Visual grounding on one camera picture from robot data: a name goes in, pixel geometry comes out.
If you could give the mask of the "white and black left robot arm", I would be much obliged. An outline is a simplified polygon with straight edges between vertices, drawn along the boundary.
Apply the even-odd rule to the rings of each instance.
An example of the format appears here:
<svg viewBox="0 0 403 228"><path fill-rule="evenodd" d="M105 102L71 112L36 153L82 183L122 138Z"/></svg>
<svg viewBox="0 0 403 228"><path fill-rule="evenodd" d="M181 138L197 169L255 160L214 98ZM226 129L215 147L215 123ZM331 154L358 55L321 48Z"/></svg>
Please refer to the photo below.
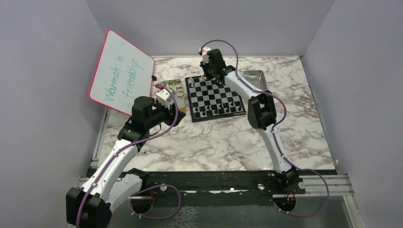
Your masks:
<svg viewBox="0 0 403 228"><path fill-rule="evenodd" d="M67 223L77 228L106 228L113 212L130 195L147 193L149 181L144 174L117 179L147 141L168 133L185 115L173 95L136 98L132 115L120 130L110 154L81 187L67 192Z"/></svg>

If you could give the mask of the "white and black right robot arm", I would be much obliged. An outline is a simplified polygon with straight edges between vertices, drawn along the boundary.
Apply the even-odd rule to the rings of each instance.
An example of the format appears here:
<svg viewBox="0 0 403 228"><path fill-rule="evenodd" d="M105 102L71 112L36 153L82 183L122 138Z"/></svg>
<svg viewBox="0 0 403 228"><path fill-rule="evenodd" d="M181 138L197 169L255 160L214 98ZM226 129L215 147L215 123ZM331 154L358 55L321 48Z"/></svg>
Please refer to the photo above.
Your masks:
<svg viewBox="0 0 403 228"><path fill-rule="evenodd" d="M258 130L273 162L274 187L280 193L288 192L297 183L299 174L278 135L275 97L270 91L262 91L239 76L235 67L226 65L219 49L204 47L199 54L202 56L200 66L207 79L219 81L248 101L248 122Z"/></svg>

